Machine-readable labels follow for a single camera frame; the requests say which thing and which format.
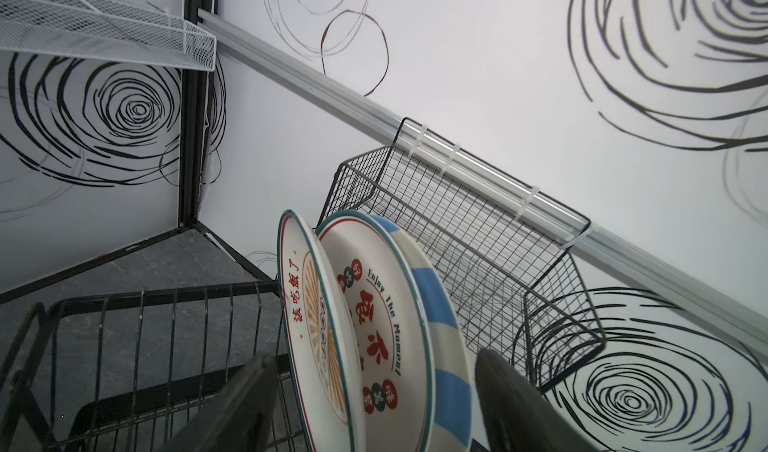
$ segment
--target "white plate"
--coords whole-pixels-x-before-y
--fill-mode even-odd
[[[317,231],[350,307],[366,411],[366,449],[424,452],[432,433],[435,368],[416,283],[386,230],[358,211]]]
[[[316,452],[364,452],[366,413],[352,320],[317,237],[291,210],[280,218],[277,255],[308,442]]]
[[[431,452],[466,452],[472,441],[472,375],[451,299],[422,249],[403,229],[389,220],[371,215],[384,227],[406,258],[416,279],[429,337],[435,353],[435,428],[429,442]]]

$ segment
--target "wire basket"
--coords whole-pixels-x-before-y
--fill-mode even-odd
[[[408,122],[421,126],[405,119],[398,135]],[[524,215],[515,220],[515,213],[420,159],[418,151],[412,155],[397,137],[340,165],[318,224],[347,208],[389,218],[407,231],[440,275],[467,348],[500,352],[541,391],[604,348],[598,316],[562,243]]]
[[[225,384],[249,373],[257,354],[274,357],[274,382],[252,384],[254,399],[240,404],[247,413],[200,429],[210,436],[210,428],[245,428],[233,420],[271,415],[258,450],[308,450],[279,291],[265,281],[79,297],[48,311],[38,303],[0,375],[0,388],[12,376],[0,404],[0,450],[192,450],[172,447],[173,438],[216,405]],[[276,390],[274,402],[265,390]]]
[[[120,0],[0,0],[0,49],[214,70],[216,37]]]

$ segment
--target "gray floor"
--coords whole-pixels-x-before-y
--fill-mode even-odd
[[[188,231],[3,304],[0,306],[0,352],[5,357],[26,311],[37,302],[49,307],[69,297],[254,280],[253,276],[197,231]],[[99,374],[97,362],[101,313],[79,314],[62,319],[56,338],[55,390],[52,392],[51,344],[48,345],[32,384],[32,392],[49,420],[52,414],[51,398],[55,397],[52,415],[56,438],[61,440],[69,436],[75,414],[85,404],[94,401],[97,379],[98,396],[108,398],[132,392],[134,381],[137,389],[166,383],[171,364],[172,378],[178,380],[197,376],[201,370],[219,370],[227,364],[242,364],[252,356],[254,345],[258,352],[264,354],[284,352],[282,338],[277,348],[281,311],[280,300],[275,295],[262,293],[235,297],[231,305],[230,309],[228,297],[209,300],[206,313],[202,301],[179,303],[175,314],[172,360],[171,305],[146,307],[143,317],[139,317],[138,309],[106,313]],[[230,323],[231,343],[228,340]],[[36,327],[24,342],[14,369],[21,367],[21,359],[28,352],[34,332]],[[9,384],[5,384],[3,390],[0,390],[0,410],[5,409],[8,389]],[[284,383],[280,392],[280,399],[288,404],[289,411],[285,413],[283,409],[276,409],[278,417],[274,434],[278,437],[300,428],[290,381]],[[136,450],[150,450],[152,446],[158,450],[163,442],[165,428],[170,425],[178,430],[188,417],[185,410],[168,421],[163,418],[149,420],[139,426],[138,433],[132,438],[128,437],[125,430],[118,433],[117,438],[113,432],[102,436],[91,447],[94,450],[132,450],[134,445],[131,442],[135,440]],[[22,421],[14,436],[12,450],[36,450],[37,447],[33,447],[36,443]],[[283,448],[288,450],[287,444],[281,445],[278,450]]]

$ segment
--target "metal basket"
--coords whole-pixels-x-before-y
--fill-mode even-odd
[[[120,0],[0,0],[0,49],[212,71],[216,37]]]
[[[267,358],[273,381],[252,380],[250,394],[235,390],[250,399],[238,405],[246,412],[227,420],[214,413],[218,421],[198,428],[225,437],[271,415],[249,444],[308,450],[279,291],[278,282],[265,281],[78,297],[47,311],[38,303],[0,374],[0,388],[12,377],[10,394],[0,399],[0,450],[196,450],[173,438],[182,430],[194,435],[187,422],[221,408],[216,395],[253,373],[264,360],[252,361],[257,354],[274,357]],[[251,424],[238,423],[245,420]]]
[[[405,119],[398,135],[405,126],[421,124]],[[318,225],[347,208],[397,223],[435,266],[468,349],[500,352],[548,390],[605,344],[573,258],[524,215],[515,220],[515,213],[443,172],[396,138],[341,164]],[[588,227],[586,217],[568,210]]]

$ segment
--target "white mesh basket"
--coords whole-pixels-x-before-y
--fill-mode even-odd
[[[119,0],[0,0],[0,49],[214,70],[216,37]]]

